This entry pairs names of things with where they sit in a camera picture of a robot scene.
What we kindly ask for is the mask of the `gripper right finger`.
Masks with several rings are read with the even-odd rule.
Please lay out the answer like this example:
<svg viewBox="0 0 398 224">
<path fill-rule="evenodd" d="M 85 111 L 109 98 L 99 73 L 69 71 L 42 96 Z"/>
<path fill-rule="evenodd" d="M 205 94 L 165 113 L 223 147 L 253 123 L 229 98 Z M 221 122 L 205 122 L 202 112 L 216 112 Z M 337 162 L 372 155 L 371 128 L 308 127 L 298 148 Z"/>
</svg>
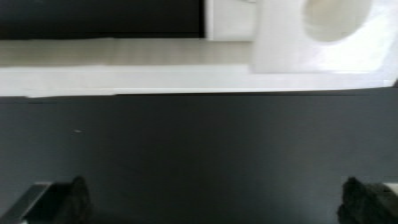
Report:
<svg viewBox="0 0 398 224">
<path fill-rule="evenodd" d="M 398 224 L 398 183 L 362 183 L 349 177 L 340 200 L 339 224 Z"/>
</svg>

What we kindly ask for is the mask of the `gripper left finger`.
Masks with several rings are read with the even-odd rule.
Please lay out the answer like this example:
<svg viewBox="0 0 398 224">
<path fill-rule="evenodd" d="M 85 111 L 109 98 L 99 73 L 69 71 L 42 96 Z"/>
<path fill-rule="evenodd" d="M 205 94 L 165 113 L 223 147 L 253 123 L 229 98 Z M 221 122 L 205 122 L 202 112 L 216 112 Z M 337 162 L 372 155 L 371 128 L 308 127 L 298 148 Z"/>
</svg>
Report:
<svg viewBox="0 0 398 224">
<path fill-rule="evenodd" d="M 0 216 L 0 224 L 88 224 L 92 202 L 86 182 L 35 182 Z"/>
</svg>

